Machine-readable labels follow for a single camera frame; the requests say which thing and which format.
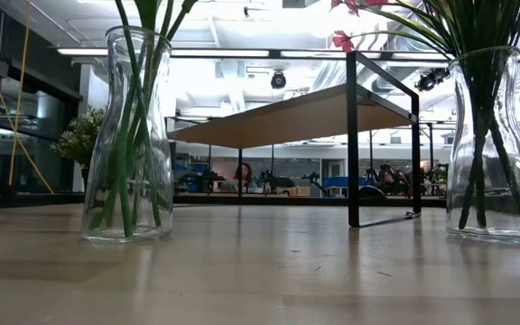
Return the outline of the clear glass vase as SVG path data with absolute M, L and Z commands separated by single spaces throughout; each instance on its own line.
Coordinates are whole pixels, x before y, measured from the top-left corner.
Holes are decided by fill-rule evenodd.
M 88 173 L 81 235 L 133 242 L 172 230 L 171 46 L 159 33 L 117 26 L 106 34 L 108 101 Z
M 517 186 L 520 188 L 520 126 L 515 112 L 515 87 L 518 70 L 518 54 L 514 66 L 509 68 L 504 80 L 508 82 L 505 91 L 501 90 L 495 104 L 496 120 L 505 149 L 509 156 L 510 166 L 515 173 Z M 450 64 L 450 76 L 454 83 L 457 122 L 453 144 L 450 150 L 450 162 L 447 176 L 446 229 L 453 236 L 474 237 L 487 241 L 520 242 L 520 213 L 517 211 L 515 199 L 509 189 L 503 167 L 493 143 L 488 135 L 483 151 L 485 173 L 485 212 L 487 225 L 480 227 L 476 220 L 476 210 L 469 212 L 467 225 L 459 228 L 463 198 L 467 188 L 470 164 L 472 161 L 472 145 L 470 119 L 463 107 L 463 95 L 457 90 L 455 66 L 456 60 Z

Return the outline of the purple flower bunch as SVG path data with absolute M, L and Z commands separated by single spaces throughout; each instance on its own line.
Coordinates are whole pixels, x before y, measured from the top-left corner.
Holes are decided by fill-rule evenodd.
M 504 80 L 505 74 L 514 66 L 515 56 L 518 54 L 516 45 L 520 37 L 520 0 L 474 0 L 469 16 L 472 20 L 468 22 L 467 30 L 471 38 L 465 42 L 465 61 L 473 71 L 467 74 L 466 80 L 471 83 L 476 136 L 474 184 L 471 188 L 476 195 L 477 222 L 484 227 L 487 219 L 482 153 L 488 135 L 492 136 L 505 178 L 520 213 L 520 188 L 510 166 L 495 113 L 499 92 L 505 91 L 508 87 L 508 82 Z

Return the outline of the person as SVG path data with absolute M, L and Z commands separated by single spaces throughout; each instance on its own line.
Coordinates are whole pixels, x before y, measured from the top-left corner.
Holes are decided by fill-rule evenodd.
M 254 193 L 258 189 L 251 166 L 242 162 L 236 170 L 234 183 L 237 192 Z

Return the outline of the potted white-flowered plant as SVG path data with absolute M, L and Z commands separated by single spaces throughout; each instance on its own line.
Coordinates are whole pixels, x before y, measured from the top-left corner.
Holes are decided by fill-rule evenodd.
M 69 129 L 61 134 L 56 143 L 51 144 L 52 151 L 80 166 L 82 176 L 88 175 L 95 142 L 104 115 L 104 109 L 89 106 L 87 112 L 73 118 L 70 121 Z

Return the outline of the black ceiling fixture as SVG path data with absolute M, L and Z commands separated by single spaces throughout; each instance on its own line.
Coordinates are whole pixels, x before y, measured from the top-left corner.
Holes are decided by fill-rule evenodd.
M 430 91 L 443 83 L 450 76 L 448 68 L 433 68 L 421 74 L 415 88 L 421 92 Z

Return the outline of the black overhead frame bar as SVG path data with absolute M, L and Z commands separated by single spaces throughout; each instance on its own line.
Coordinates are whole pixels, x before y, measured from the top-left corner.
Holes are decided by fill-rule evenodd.
M 59 47 L 60 55 L 70 57 L 106 57 L 107 48 L 69 48 Z M 444 57 L 434 52 L 413 51 L 362 51 L 362 55 L 370 60 L 397 61 L 444 61 Z M 255 59 L 299 59 L 299 60 L 339 60 L 345 59 L 343 51 L 319 50 L 250 50 L 221 48 L 177 48 L 172 50 L 177 58 L 255 58 Z

